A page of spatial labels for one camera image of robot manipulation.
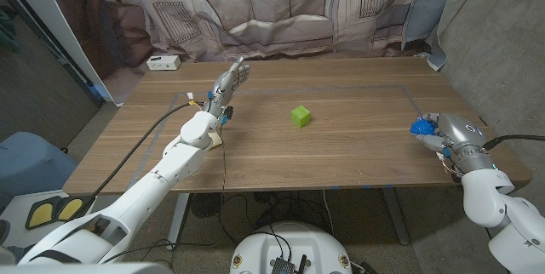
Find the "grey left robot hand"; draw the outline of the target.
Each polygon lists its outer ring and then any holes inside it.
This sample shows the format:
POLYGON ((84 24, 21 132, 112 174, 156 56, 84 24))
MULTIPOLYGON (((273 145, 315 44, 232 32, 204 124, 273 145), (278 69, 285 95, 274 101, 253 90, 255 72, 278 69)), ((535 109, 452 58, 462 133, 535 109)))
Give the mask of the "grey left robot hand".
POLYGON ((227 107, 233 93, 250 75, 250 66, 244 64, 244 57, 239 57, 229 68, 215 80, 211 89, 211 98, 204 103, 203 111, 219 117, 223 108, 227 107))

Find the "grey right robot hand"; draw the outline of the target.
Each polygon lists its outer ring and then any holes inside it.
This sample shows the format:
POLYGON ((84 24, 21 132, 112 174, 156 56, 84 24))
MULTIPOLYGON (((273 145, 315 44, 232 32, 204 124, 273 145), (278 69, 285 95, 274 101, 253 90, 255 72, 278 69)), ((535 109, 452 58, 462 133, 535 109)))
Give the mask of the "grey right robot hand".
POLYGON ((411 125, 410 133, 432 151, 482 147, 486 142, 485 134, 476 124, 451 113, 423 114, 411 125))

